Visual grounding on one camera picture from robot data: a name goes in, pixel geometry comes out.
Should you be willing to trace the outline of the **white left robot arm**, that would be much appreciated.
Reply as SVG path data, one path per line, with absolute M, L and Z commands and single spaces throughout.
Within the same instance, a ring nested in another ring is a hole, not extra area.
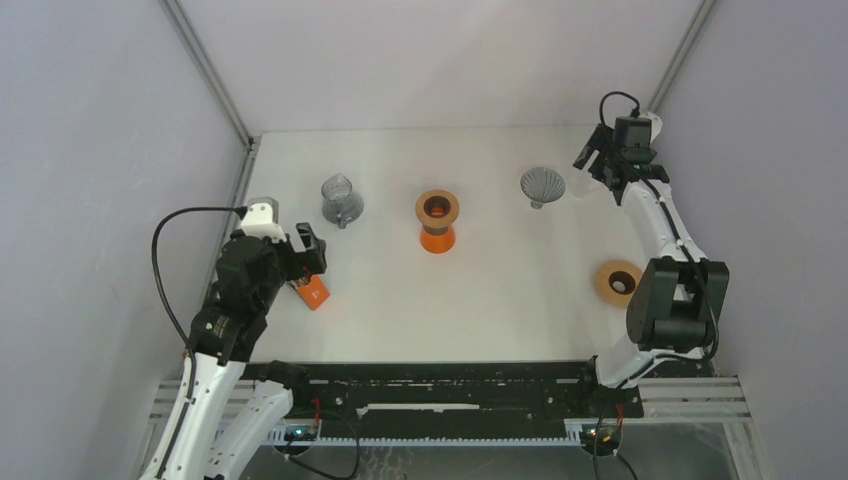
M 243 227 L 224 245 L 215 270 L 214 298 L 195 316 L 190 354 L 162 438 L 145 479 L 237 479 L 273 426 L 311 407 L 303 367 L 274 361 L 257 392 L 225 428 L 219 427 L 232 391 L 267 327 L 266 316 L 287 283 L 326 270 L 326 243 L 299 223 L 303 250 L 276 227 Z

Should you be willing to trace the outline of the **clear ribbed glass dripper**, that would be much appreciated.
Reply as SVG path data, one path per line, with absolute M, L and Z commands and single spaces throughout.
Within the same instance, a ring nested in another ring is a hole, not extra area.
M 559 200 L 565 193 L 566 183 L 555 170 L 533 167 L 522 174 L 520 188 L 529 199 L 530 206 L 538 210 Z

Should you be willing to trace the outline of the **orange glass carafe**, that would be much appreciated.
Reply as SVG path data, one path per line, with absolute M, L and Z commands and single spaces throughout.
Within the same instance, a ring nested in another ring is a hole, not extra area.
M 420 245 L 424 250 L 432 254 L 443 254 L 453 248 L 456 235 L 453 226 L 444 228 L 431 228 L 422 226 L 419 235 Z

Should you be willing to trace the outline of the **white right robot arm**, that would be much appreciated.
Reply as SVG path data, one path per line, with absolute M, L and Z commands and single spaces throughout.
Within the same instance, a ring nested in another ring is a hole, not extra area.
M 578 388 L 579 406 L 592 416 L 616 405 L 616 388 L 635 386 L 665 362 L 708 364 L 720 345 L 729 269 L 688 233 L 650 142 L 649 120 L 620 117 L 614 128 L 598 124 L 573 164 L 611 192 L 647 257 L 625 306 L 625 335 L 594 358 L 595 378 Z

